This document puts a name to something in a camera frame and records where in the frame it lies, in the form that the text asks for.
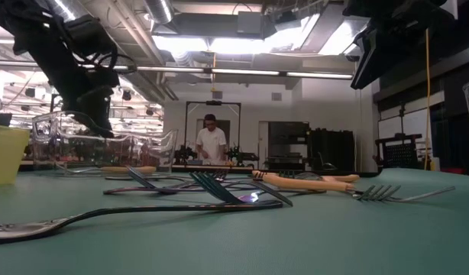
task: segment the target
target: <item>green table surface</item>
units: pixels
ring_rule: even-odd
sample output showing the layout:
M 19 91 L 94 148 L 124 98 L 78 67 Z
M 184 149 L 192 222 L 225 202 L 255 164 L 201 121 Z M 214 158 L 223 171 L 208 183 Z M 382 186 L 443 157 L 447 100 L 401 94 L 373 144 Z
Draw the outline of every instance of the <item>green table surface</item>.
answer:
M 414 203 L 360 202 L 328 192 L 291 196 L 292 208 L 255 212 L 108 215 L 49 238 L 0 244 L 0 275 L 469 274 L 469 176 L 395 169 L 357 186 L 371 184 L 400 184 L 397 196 L 457 190 Z M 15 185 L 0 186 L 0 223 L 104 207 L 216 202 L 205 193 L 102 195 L 134 185 L 20 173 Z

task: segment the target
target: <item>wall vent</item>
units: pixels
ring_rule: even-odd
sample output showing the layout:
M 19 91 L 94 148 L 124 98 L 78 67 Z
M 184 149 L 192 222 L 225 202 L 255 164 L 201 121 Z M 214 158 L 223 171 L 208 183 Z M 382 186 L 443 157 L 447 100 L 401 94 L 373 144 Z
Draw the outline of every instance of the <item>wall vent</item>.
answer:
M 213 91 L 212 92 L 212 99 L 222 99 L 222 92 L 221 91 Z
M 272 101 L 282 101 L 282 93 L 272 92 Z

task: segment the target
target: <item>yellow bowl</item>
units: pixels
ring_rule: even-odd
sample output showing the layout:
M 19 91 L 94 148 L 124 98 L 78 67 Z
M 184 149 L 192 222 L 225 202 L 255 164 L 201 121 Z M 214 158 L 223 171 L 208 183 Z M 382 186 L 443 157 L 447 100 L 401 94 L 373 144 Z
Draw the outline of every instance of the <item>yellow bowl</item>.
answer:
M 0 126 L 0 184 L 12 184 L 29 142 L 29 131 Z

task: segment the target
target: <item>fork handle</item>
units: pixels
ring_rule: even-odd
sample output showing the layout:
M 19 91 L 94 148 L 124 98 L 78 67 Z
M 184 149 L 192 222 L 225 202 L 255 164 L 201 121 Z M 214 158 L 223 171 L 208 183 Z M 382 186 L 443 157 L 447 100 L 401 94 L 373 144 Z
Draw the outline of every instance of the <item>fork handle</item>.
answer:
M 336 181 L 341 181 L 344 183 L 353 183 L 354 181 L 357 181 L 360 179 L 360 176 L 358 175 L 348 175 L 348 176 L 330 176 Z
M 253 170 L 251 171 L 251 174 L 253 176 L 256 176 L 257 174 L 260 174 L 261 172 L 258 170 Z M 265 173 L 263 172 L 263 175 L 274 175 L 276 176 L 276 173 Z M 325 181 L 339 181 L 339 182 L 344 182 L 344 183 L 353 183 L 354 181 L 357 181 L 360 179 L 360 176 L 358 175 L 348 175 L 348 176 L 323 176 L 323 179 Z
M 135 167 L 136 171 L 143 174 L 152 174 L 157 170 L 156 167 Z M 101 167 L 100 170 L 106 173 L 128 173 L 127 167 Z
M 306 190 L 328 190 L 328 191 L 348 191 L 354 188 L 353 184 L 338 181 L 317 181 L 317 180 L 295 180 L 282 178 L 273 174 L 264 175 L 264 182 L 280 188 L 306 189 Z

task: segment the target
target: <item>white t-shirt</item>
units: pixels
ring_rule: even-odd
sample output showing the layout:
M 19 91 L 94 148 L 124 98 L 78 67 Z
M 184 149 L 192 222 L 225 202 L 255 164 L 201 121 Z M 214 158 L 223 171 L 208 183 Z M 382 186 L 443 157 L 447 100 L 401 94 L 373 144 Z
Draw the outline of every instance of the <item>white t-shirt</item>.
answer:
M 226 145 L 226 136 L 223 130 L 216 127 L 214 131 L 209 131 L 207 128 L 203 128 L 197 135 L 197 145 L 202 146 L 202 149 L 209 155 L 205 160 L 205 164 L 220 165 L 224 161 L 222 160 L 222 153 L 219 150 L 219 146 Z

